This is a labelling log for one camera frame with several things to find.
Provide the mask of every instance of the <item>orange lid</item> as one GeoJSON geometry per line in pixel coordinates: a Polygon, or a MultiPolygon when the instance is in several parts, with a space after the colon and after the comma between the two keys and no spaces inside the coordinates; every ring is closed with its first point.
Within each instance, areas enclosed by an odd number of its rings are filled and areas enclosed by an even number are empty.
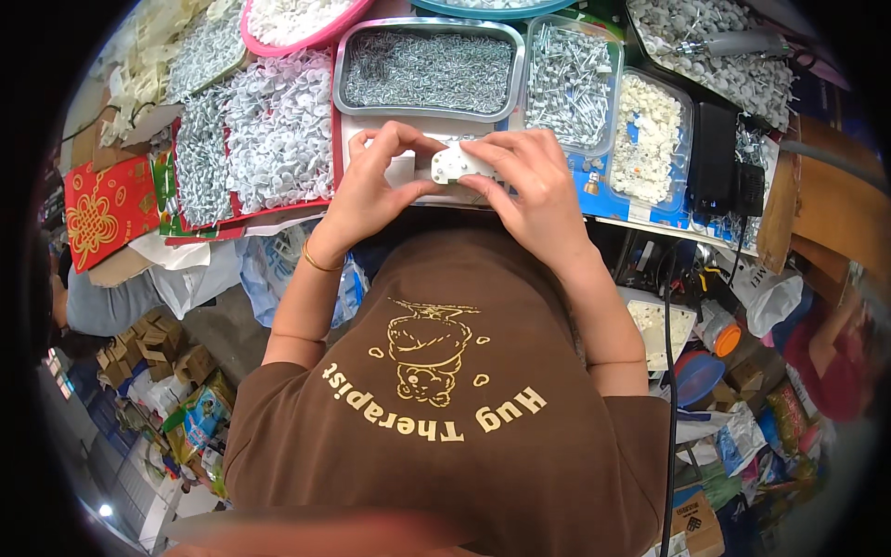
{"type": "Polygon", "coordinates": [[[718,333],[715,339],[715,354],[718,357],[724,357],[730,354],[736,345],[740,343],[742,330],[736,323],[731,323],[724,327],[724,330],[718,333]]]}

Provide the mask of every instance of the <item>pink plastic basket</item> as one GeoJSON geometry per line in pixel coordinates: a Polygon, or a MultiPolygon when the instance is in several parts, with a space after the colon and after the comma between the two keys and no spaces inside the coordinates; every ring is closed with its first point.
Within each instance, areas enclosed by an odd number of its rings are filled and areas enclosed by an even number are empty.
{"type": "Polygon", "coordinates": [[[248,50],[257,56],[285,56],[301,48],[314,48],[320,45],[328,46],[331,43],[337,44],[337,39],[347,29],[351,28],[368,11],[368,8],[372,7],[373,3],[374,0],[356,0],[337,19],[315,34],[292,45],[271,46],[259,42],[248,32],[248,13],[250,13],[250,5],[253,4],[253,0],[248,0],[248,5],[241,15],[241,39],[248,47],[248,50]]]}

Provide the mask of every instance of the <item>plastic bottle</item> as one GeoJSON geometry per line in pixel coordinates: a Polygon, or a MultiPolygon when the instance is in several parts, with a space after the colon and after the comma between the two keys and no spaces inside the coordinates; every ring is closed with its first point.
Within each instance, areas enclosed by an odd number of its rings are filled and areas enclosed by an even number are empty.
{"type": "Polygon", "coordinates": [[[702,300],[702,323],[693,324],[693,332],[718,357],[730,354],[742,336],[733,315],[713,299],[702,300]]]}

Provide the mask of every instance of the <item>bracelet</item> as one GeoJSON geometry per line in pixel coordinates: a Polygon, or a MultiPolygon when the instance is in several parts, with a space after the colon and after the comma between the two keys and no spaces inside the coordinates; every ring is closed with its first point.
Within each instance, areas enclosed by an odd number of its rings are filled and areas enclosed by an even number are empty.
{"type": "Polygon", "coordinates": [[[300,248],[300,253],[303,255],[303,259],[307,261],[307,263],[320,271],[324,271],[325,273],[333,273],[334,271],[340,271],[343,268],[341,264],[339,267],[334,269],[326,269],[325,267],[319,265],[315,262],[315,260],[310,257],[309,251],[307,251],[307,244],[309,243],[309,238],[305,242],[303,242],[303,246],[300,248]]]}

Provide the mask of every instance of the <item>blue container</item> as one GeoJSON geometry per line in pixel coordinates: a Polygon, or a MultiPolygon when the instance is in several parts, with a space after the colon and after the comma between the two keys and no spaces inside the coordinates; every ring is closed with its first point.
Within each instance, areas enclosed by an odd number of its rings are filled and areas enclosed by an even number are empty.
{"type": "Polygon", "coordinates": [[[458,18],[467,18],[469,20],[527,20],[530,18],[545,15],[546,13],[562,10],[568,5],[573,4],[577,0],[550,0],[540,4],[526,6],[523,8],[506,8],[496,10],[494,8],[466,8],[459,5],[446,4],[436,0],[412,0],[412,4],[420,6],[431,12],[444,13],[458,18]]]}
{"type": "Polygon", "coordinates": [[[677,359],[677,405],[691,405],[715,388],[723,377],[724,364],[708,352],[689,352],[677,359]]]}

